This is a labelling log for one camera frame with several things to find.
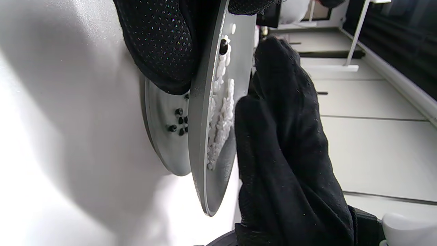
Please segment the person's left hand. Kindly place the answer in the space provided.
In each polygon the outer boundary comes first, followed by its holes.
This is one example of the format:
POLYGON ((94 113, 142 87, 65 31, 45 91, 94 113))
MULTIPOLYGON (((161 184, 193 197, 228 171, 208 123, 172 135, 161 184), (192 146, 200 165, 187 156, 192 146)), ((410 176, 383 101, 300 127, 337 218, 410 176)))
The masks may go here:
POLYGON ((189 91, 220 0, 115 0, 125 45, 136 66, 158 89, 189 91))

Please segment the person's right hand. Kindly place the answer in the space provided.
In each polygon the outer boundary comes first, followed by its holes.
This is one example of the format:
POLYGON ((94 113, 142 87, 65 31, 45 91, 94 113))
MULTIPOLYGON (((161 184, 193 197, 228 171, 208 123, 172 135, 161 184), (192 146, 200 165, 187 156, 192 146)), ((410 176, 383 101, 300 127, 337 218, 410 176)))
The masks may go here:
POLYGON ((239 246, 354 246, 354 220, 329 157, 318 95, 284 40, 255 51, 256 96, 235 108, 242 186, 239 246))

